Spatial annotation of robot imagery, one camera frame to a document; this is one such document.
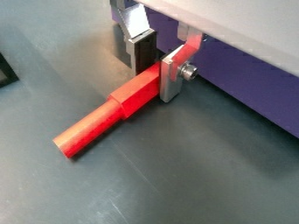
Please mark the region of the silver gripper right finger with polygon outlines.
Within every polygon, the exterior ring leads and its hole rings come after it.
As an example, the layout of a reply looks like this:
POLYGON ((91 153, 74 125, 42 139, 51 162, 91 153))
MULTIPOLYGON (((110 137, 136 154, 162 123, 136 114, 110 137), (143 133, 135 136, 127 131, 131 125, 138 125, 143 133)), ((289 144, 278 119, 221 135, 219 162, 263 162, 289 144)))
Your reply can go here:
POLYGON ((183 81, 191 81, 198 67, 191 64, 194 54, 202 46, 203 33, 186 23, 178 25, 178 38, 185 44, 175 48, 162 59, 160 99, 169 102, 182 91, 183 81))

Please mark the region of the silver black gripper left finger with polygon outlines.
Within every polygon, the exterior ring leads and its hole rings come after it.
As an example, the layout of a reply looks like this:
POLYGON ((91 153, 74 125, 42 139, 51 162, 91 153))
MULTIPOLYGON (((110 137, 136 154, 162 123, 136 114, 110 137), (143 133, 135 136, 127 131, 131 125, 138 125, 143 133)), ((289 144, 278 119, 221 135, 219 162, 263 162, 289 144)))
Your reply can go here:
POLYGON ((140 74, 156 61, 156 31, 150 27, 146 7, 135 0, 110 0, 112 18, 124 33, 131 67, 140 74))

